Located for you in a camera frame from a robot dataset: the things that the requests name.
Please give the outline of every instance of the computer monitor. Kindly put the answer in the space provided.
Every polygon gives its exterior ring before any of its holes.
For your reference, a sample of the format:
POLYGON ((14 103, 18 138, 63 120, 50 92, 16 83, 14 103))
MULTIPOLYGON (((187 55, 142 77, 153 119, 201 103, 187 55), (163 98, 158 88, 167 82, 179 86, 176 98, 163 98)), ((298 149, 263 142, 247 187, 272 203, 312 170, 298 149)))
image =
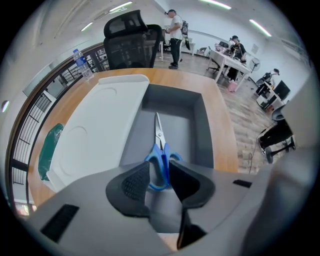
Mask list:
POLYGON ((290 89, 286 84, 281 80, 277 87, 274 89, 274 93, 277 94, 281 100, 284 100, 287 95, 290 93, 290 89))

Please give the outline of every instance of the metal railing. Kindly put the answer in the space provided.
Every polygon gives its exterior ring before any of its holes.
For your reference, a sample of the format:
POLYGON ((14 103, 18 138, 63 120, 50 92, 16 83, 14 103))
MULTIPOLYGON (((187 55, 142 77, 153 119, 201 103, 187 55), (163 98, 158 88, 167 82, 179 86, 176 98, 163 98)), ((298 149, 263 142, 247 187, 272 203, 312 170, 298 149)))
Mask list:
MULTIPOLYGON (((81 52, 93 72, 109 70, 109 63, 102 42, 88 47, 81 52)), ((8 141, 5 158, 5 186, 8 203, 14 213, 17 213, 17 209, 14 201, 13 183, 18 185, 25 184, 26 200, 29 212, 32 212, 32 206, 29 204, 28 170, 35 141, 42 124, 52 108, 81 78, 82 75, 73 57, 69 57, 38 83, 16 117, 8 141), (63 90, 52 101, 46 96, 48 92, 45 91, 48 90, 48 86, 55 79, 63 85, 63 90)))

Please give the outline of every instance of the black pants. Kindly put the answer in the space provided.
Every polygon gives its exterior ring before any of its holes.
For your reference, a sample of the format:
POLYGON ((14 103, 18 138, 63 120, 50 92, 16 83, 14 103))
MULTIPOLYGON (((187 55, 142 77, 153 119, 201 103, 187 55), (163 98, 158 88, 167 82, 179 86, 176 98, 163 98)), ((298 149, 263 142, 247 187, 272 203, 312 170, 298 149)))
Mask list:
POLYGON ((171 38, 170 40, 170 47, 171 47, 171 54, 173 58, 173 66, 178 66, 179 62, 179 55, 180 55, 180 44, 182 40, 171 38))

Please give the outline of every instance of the chair headrest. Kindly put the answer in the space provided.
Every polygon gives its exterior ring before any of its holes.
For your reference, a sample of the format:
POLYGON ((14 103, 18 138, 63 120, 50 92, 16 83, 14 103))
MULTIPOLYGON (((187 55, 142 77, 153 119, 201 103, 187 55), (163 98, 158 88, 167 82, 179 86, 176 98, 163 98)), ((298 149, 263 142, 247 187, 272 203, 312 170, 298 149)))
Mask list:
POLYGON ((148 31, 143 22, 140 10, 134 10, 110 19, 104 26, 104 36, 107 39, 148 31))

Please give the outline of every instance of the white tray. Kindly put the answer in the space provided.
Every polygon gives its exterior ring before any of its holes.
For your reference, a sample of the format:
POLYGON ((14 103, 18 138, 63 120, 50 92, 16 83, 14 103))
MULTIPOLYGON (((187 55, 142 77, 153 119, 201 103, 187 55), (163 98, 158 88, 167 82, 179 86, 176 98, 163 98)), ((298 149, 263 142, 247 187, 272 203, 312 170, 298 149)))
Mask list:
POLYGON ((63 129, 47 172, 56 192, 119 166, 148 85, 142 74, 107 77, 84 97, 63 129))

